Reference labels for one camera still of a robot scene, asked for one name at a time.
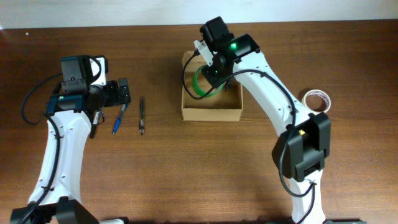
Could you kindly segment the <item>cream masking tape roll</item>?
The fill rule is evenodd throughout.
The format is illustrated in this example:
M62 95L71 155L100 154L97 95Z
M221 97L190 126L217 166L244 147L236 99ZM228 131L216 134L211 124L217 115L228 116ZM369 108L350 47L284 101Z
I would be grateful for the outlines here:
M318 89L313 89L313 90L307 91L304 94L304 96L303 96L303 98L301 100L301 103L307 108L310 108L309 105L307 105L307 98L309 96L319 96L323 100L323 102L325 103L325 109L324 110L321 110L321 111L312 110L316 114L319 114L321 112L327 113L330 110L330 108L331 108L331 98L329 97L329 95L327 93L325 93L322 90L318 90Z

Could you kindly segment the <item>blue ballpoint pen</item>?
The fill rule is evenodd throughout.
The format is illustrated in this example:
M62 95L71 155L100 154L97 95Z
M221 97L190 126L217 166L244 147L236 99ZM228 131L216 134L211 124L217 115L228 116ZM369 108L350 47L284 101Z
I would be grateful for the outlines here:
M123 120L123 116L124 116L128 106L129 106L128 104L123 104L122 105L121 110L120 110L120 112L118 114L118 117L116 118L112 134L116 134L117 133L117 131L118 131L120 125L121 125L121 122Z

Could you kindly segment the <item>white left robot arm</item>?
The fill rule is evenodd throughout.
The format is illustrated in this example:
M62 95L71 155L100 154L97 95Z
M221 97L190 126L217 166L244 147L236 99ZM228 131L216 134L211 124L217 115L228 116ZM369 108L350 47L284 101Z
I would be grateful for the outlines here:
M48 137L40 175L27 206L12 211L11 223L99 223L81 201L83 153L105 121L104 108L131 102L129 85L125 78L106 79L103 55L64 57L61 68L63 79L42 113Z

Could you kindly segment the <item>green tape roll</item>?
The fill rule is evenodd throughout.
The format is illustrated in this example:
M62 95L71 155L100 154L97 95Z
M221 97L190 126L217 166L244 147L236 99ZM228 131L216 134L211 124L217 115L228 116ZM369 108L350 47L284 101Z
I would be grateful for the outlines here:
M192 77L192 88L193 91L198 95L198 96L203 96L205 95L206 97L211 97L213 95L218 94L224 87L224 83L222 85L220 85L218 88L216 88L215 90L213 90L211 93L206 94L207 91L205 91L200 85L199 85L199 81L198 81L198 77L199 77L199 73L205 68L205 65L202 65L201 67L199 67L194 76Z

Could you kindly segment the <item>black slim pen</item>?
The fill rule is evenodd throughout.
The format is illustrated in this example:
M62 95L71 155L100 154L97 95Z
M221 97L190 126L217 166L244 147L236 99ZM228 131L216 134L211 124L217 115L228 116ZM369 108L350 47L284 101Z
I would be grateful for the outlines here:
M141 136L144 135L144 117L145 117L145 100L142 96L140 99L140 120L139 120L139 132Z

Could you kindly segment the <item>brown cardboard box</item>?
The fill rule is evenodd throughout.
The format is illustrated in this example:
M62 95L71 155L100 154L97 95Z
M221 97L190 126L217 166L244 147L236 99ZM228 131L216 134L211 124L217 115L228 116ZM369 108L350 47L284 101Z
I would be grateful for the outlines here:
M193 55L193 51L186 51L182 57L182 66ZM199 97L192 88L192 78L195 72L206 62L201 56L190 61L185 69L186 86L195 97ZM198 72L198 86L208 91L211 85ZM215 95L201 100L194 100L182 87L182 118L184 121L239 121L243 112L243 86L233 80L228 90L225 86Z

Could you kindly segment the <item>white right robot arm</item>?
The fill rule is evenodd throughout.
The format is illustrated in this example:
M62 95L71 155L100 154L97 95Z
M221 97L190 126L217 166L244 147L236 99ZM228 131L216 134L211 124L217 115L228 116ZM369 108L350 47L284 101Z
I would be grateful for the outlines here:
M292 223L325 223L320 181L330 155L331 121L304 106L279 80L254 39L234 36L222 18L200 28L197 52L212 89L230 80L242 84L264 110L278 135L272 159L292 197Z

